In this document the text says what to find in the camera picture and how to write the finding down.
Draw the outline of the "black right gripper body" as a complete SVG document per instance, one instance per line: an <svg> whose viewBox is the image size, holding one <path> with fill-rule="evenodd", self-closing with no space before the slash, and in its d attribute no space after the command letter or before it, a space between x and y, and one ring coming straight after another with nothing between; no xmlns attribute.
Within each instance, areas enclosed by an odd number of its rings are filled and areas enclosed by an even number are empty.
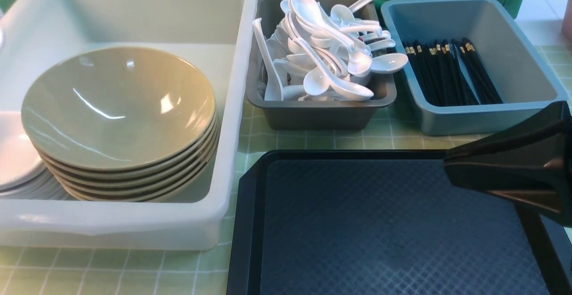
<svg viewBox="0 0 572 295"><path fill-rule="evenodd" d="M572 118L565 100L506 130L452 148L443 160L452 185L572 225Z"/></svg>

